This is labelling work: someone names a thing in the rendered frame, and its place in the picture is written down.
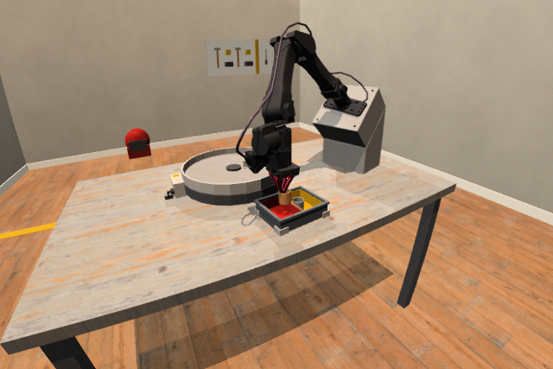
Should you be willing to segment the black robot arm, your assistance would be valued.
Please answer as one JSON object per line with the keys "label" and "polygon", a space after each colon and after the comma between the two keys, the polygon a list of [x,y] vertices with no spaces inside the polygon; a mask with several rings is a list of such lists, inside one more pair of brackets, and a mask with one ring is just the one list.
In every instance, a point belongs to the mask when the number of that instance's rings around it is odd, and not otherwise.
{"label": "black robot arm", "polygon": [[263,101],[268,96],[273,76],[275,77],[272,93],[262,106],[265,125],[252,129],[251,147],[253,150],[245,152],[245,156],[250,158],[250,165],[245,161],[247,167],[254,174],[257,174],[267,164],[274,169],[287,168],[287,150],[283,149],[291,147],[291,129],[286,124],[294,123],[296,115],[291,94],[295,63],[303,67],[317,83],[321,95],[326,99],[324,107],[357,117],[367,107],[367,103],[364,101],[350,99],[346,94],[347,86],[326,69],[315,52],[316,45],[312,35],[295,30],[287,33],[286,37],[287,41],[284,41],[286,39],[284,37],[280,47],[281,36],[270,39],[270,45],[274,48],[274,62],[269,87]]}

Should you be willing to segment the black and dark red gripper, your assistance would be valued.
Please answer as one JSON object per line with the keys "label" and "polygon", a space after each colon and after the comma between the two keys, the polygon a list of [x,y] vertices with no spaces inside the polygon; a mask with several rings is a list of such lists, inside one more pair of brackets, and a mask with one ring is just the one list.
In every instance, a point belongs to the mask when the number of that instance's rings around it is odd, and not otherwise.
{"label": "black and dark red gripper", "polygon": [[[274,182],[277,190],[285,194],[289,184],[294,179],[294,175],[299,175],[300,167],[291,161],[291,147],[285,148],[287,150],[287,168],[274,169],[269,164],[266,165],[266,170],[269,171],[270,178]],[[281,186],[281,179],[283,179],[283,185]]]}

